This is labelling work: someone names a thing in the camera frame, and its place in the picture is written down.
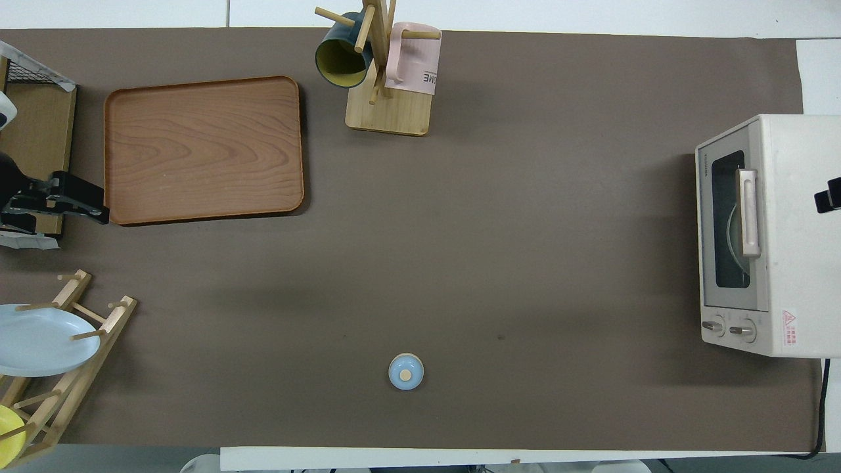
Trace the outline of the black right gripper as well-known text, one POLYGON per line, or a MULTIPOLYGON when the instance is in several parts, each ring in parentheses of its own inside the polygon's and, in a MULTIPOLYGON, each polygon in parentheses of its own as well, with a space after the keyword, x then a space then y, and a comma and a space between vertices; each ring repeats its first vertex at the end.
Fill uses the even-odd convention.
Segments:
POLYGON ((841 210, 841 177, 830 179, 828 188, 815 194, 815 206, 818 214, 841 210))

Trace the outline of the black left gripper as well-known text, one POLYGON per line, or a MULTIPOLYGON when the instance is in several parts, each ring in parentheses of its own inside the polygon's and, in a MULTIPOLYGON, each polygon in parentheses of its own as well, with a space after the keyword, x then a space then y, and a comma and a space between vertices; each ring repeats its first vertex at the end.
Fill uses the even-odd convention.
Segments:
POLYGON ((33 180, 0 214, 0 231, 35 235, 35 214, 75 214, 100 225, 109 224, 109 209, 103 204, 103 189, 67 171, 54 171, 46 180, 33 180))

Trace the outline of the glass oven door with handle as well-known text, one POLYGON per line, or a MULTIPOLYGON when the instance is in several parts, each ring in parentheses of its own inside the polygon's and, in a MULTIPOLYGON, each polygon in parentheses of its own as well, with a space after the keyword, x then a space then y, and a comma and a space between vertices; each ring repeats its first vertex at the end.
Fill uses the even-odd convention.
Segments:
POLYGON ((761 242, 759 120, 696 148, 702 303, 769 309, 769 270, 761 242))

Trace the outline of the white toaster oven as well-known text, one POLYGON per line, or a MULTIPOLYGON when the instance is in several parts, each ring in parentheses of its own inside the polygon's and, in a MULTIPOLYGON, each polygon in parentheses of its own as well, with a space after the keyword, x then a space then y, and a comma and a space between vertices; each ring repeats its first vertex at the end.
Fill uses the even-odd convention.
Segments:
POLYGON ((709 344, 769 357, 841 359, 841 210, 818 214, 815 206, 815 194, 841 177, 841 116, 760 114, 744 123, 752 120, 761 131, 760 233, 769 309, 703 305, 698 230, 700 324, 725 325, 723 336, 703 328, 700 334, 709 344), (744 319, 758 329, 751 344, 728 332, 744 319))

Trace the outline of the white grid-pattern cloth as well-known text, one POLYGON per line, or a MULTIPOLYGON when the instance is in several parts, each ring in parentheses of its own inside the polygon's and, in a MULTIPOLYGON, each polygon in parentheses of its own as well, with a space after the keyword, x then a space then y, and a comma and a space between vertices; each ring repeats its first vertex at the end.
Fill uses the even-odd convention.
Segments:
POLYGON ((6 66, 0 66, 0 71, 5 74, 4 83, 54 84, 67 93, 76 89, 75 81, 64 77, 51 67, 3 40, 0 40, 0 57, 3 57, 8 63, 6 66))
POLYGON ((45 236, 45 234, 27 235, 24 233, 8 233, 8 231, 0 231, 0 246, 15 250, 55 250, 60 248, 57 239, 45 236))

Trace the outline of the light blue plate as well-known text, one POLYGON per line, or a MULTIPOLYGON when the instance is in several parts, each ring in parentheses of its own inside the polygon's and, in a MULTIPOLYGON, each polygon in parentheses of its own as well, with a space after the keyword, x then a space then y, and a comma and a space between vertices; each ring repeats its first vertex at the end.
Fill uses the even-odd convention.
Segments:
POLYGON ((18 311, 0 305, 0 374, 43 377, 78 368, 97 353, 99 336, 72 340, 95 330, 91 323, 63 309, 18 311))

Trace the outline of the wooden plate rack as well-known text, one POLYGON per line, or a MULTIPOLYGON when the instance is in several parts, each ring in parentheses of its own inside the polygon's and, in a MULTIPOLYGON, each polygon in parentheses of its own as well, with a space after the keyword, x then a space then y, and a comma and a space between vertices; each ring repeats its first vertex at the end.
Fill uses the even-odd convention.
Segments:
POLYGON ((65 287, 51 302, 16 303, 17 310, 53 307, 78 315, 94 330, 72 340, 99 336, 101 346, 86 363, 63 374, 32 378, 0 374, 0 469, 24 464, 57 446, 138 304, 124 296, 109 305, 109 315, 99 315, 80 303, 92 281, 90 273, 78 270, 59 279, 65 287))

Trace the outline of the brown wooden tray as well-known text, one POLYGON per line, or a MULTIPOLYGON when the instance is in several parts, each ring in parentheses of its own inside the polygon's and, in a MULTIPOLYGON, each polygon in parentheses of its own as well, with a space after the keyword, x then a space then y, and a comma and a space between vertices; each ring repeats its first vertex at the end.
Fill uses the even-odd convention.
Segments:
POLYGON ((276 215, 306 198, 300 90, 285 76, 119 89, 103 186, 124 227, 276 215))

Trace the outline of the dark teal mug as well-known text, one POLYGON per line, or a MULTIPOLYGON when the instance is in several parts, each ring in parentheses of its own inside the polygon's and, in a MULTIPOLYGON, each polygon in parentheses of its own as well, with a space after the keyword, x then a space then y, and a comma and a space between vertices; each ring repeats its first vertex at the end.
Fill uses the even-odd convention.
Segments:
POLYGON ((343 89, 357 87, 366 78, 369 67, 375 59, 371 42, 365 42, 363 51, 354 49, 363 12, 346 12, 343 17, 350 19, 351 26, 334 23, 315 52, 315 62, 319 73, 329 83, 343 89))

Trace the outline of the wooden mug tree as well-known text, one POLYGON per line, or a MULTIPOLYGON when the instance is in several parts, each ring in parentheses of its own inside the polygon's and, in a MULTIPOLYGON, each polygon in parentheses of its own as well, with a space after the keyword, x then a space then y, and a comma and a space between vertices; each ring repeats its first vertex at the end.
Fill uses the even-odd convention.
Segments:
MULTIPOLYGON (((358 131, 376 131, 409 137, 424 137, 430 127, 433 95, 387 89, 385 67, 390 54, 390 36, 397 0, 361 0, 364 19, 354 49, 363 51, 369 40, 373 59, 363 83, 348 90, 345 123, 358 131)), ((315 14, 351 26, 343 13, 315 8, 315 14)))

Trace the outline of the brown table mat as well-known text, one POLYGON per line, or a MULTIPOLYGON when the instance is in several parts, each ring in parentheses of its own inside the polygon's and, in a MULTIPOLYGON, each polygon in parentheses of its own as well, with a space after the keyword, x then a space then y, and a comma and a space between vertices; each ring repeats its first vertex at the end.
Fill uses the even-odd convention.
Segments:
POLYGON ((285 75, 303 98, 291 215, 69 217, 60 250, 0 248, 0 303, 76 269, 95 311, 139 301, 64 442, 811 449, 818 362, 700 336, 694 148, 802 113, 793 40, 447 31, 415 138, 346 127, 324 34, 0 29, 78 84, 90 181, 114 90, 285 75))

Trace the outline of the blue round call bell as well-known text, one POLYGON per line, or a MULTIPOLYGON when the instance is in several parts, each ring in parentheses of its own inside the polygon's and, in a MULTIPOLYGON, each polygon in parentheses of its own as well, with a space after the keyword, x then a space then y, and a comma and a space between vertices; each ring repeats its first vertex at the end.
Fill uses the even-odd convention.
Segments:
POLYGON ((423 383, 424 365, 414 353, 401 353, 388 365, 388 380, 398 390, 414 390, 423 383))

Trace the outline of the pink mug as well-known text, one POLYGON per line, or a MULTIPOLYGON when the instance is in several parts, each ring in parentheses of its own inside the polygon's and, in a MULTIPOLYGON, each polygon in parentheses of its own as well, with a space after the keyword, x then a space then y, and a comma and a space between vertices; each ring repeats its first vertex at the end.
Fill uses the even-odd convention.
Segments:
POLYGON ((442 31, 433 26, 399 22, 392 27, 384 86, 434 95, 442 31))

